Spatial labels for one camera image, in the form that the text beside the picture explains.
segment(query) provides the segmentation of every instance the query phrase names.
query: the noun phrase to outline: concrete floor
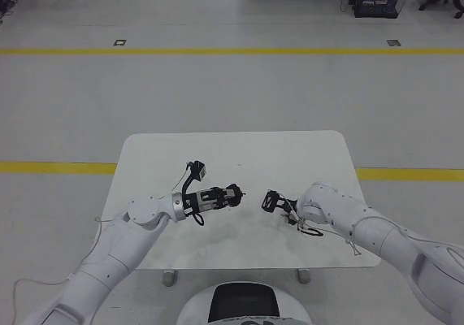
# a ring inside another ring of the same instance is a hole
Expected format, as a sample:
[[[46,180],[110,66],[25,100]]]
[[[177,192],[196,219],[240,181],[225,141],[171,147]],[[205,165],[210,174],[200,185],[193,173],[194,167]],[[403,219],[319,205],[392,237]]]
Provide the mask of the concrete floor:
[[[26,1],[0,48],[464,48],[450,5],[354,19],[331,0]],[[464,56],[0,57],[0,160],[116,162],[139,132],[335,129],[356,167],[464,168]],[[19,277],[55,281],[89,249],[111,177],[0,175],[0,324]],[[371,205],[464,245],[464,183],[362,182]],[[170,324],[209,285],[258,280],[287,290],[317,324],[437,324],[386,263],[370,269],[157,271],[129,276],[95,324]],[[23,284],[23,317],[57,288]]]

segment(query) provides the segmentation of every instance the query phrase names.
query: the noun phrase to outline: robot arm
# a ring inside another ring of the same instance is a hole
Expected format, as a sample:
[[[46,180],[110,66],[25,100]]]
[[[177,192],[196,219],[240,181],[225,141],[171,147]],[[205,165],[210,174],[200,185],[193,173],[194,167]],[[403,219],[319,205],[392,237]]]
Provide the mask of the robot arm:
[[[201,180],[205,173],[201,162],[191,162],[190,166],[192,173],[181,193],[135,199],[127,212],[112,219],[62,292],[22,324],[91,324],[111,290],[136,270],[170,221],[177,223],[190,215],[195,218],[200,212],[237,206],[241,202],[243,193],[235,184],[227,189],[211,188],[187,194],[190,182]]]
[[[262,208],[294,212],[296,221],[330,224],[348,242],[380,256],[407,279],[419,303],[443,323],[464,324],[464,248],[429,240],[345,193],[314,183],[297,200],[268,192]]]

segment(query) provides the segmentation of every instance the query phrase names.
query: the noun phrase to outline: yellow floor line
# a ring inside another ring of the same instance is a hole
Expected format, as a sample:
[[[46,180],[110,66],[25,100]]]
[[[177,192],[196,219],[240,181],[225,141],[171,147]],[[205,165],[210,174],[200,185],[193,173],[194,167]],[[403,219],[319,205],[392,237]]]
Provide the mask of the yellow floor line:
[[[464,169],[357,168],[359,180],[464,182]]]
[[[108,162],[0,162],[0,173],[113,175]],[[464,169],[357,168],[360,180],[464,182]]]
[[[463,49],[185,48],[0,49],[0,55],[464,55]]]
[[[113,175],[115,163],[107,162],[0,162],[0,173]]]

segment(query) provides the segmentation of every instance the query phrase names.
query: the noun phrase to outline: table leg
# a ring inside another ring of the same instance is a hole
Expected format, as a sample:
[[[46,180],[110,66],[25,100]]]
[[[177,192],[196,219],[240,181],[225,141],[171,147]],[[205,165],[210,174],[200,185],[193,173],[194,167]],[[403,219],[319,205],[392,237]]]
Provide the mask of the table leg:
[[[297,279],[301,284],[311,282],[311,273],[309,269],[297,269]]]
[[[163,272],[163,285],[165,287],[171,287],[177,280],[177,271],[166,270]]]

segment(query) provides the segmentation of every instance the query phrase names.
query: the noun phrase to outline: white table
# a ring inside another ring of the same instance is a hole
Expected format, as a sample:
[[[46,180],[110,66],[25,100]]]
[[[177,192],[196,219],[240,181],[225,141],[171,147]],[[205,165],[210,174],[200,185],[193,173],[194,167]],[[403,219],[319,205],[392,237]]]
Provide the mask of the white table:
[[[338,236],[302,235],[286,223],[282,210],[269,214],[261,209],[268,189],[296,199],[316,180],[363,200],[344,137],[335,131],[130,136],[119,157],[103,218],[112,219],[134,197],[169,193],[185,163],[193,160],[204,162],[207,174],[201,183],[192,182],[189,192],[236,183],[246,196],[238,207],[204,213],[204,227],[192,218],[170,223],[138,270],[372,267],[379,263],[378,257],[361,248],[362,255],[354,257]]]

